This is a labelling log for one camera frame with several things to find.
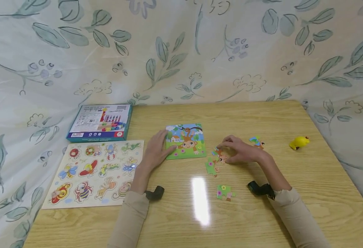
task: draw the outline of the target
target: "hand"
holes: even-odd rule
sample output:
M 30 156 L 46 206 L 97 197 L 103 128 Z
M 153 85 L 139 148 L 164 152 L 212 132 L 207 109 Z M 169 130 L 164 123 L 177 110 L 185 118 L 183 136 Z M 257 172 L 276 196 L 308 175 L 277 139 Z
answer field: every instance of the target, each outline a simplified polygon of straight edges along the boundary
M 223 139 L 223 142 L 217 146 L 218 149 L 222 149 L 223 147 L 232 148 L 236 151 L 234 156 L 229 157 L 225 161 L 227 164 L 238 162 L 260 162 L 265 157 L 270 156 L 270 154 L 262 149 L 250 146 L 234 135 L 227 136 Z
M 163 160 L 171 154 L 177 146 L 171 146 L 165 151 L 162 150 L 163 143 L 165 141 L 165 136 L 168 134 L 168 130 L 161 130 L 156 133 L 147 144 L 147 149 L 144 152 L 142 162 L 140 165 L 147 168 L 151 172 L 155 167 L 160 165 Z

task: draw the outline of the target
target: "left hand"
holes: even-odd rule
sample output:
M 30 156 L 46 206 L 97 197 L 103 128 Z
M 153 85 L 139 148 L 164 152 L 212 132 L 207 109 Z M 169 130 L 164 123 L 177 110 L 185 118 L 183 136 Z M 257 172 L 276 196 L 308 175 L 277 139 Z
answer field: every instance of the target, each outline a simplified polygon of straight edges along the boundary
M 174 145 L 164 151 L 162 150 L 165 136 L 168 132 L 168 130 L 161 130 L 148 141 L 147 149 L 145 150 L 143 159 L 138 166 L 140 169 L 144 168 L 151 172 L 155 167 L 163 162 L 166 156 L 171 154 L 177 148 L 177 146 Z

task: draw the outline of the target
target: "wooden peg puzzle board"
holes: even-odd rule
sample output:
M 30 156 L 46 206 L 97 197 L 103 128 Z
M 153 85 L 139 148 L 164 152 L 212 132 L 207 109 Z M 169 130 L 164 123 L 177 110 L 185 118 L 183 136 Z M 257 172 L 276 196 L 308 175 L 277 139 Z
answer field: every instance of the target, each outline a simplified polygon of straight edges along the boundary
M 69 144 L 43 209 L 121 205 L 144 141 Z

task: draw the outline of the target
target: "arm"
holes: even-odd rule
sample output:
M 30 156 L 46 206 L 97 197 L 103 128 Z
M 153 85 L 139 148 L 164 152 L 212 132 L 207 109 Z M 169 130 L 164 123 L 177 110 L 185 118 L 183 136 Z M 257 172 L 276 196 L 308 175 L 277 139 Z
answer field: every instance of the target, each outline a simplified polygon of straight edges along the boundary
M 140 164 L 136 168 L 131 189 L 123 201 L 107 248 L 133 248 L 137 246 L 150 204 L 144 193 L 147 190 L 150 174 L 140 166 L 143 165 Z
M 292 188 L 273 158 L 267 154 L 258 164 L 275 192 L 275 200 L 269 201 L 290 233 L 297 248 L 330 248 L 314 217 Z
M 148 141 L 142 162 L 136 168 L 130 191 L 123 201 L 121 211 L 119 211 L 107 248 L 135 248 L 137 246 L 150 204 L 145 197 L 150 174 L 168 154 L 176 149 L 176 146 L 172 146 L 162 151 L 163 141 L 167 133 L 167 130 L 159 131 Z
M 271 205 L 281 217 L 298 248 L 328 248 L 330 244 L 320 230 L 310 211 L 276 166 L 274 159 L 267 152 L 244 143 L 233 135 L 224 138 L 218 148 L 228 147 L 236 154 L 226 163 L 257 162 L 275 192 Z

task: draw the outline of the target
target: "black wrist strap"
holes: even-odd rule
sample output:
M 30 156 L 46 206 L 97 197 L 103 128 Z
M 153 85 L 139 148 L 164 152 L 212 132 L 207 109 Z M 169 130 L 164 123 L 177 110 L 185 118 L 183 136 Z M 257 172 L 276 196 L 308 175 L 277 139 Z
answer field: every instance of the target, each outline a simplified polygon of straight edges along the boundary
M 150 201 L 158 201 L 162 199 L 164 192 L 165 192 L 164 188 L 162 188 L 161 186 L 157 186 L 154 192 L 146 190 L 145 197 Z
M 269 185 L 268 183 L 262 186 L 258 186 L 258 184 L 255 181 L 251 181 L 250 183 L 248 183 L 247 187 L 256 196 L 267 195 L 268 198 L 275 200 L 274 190 L 272 189 L 271 185 Z

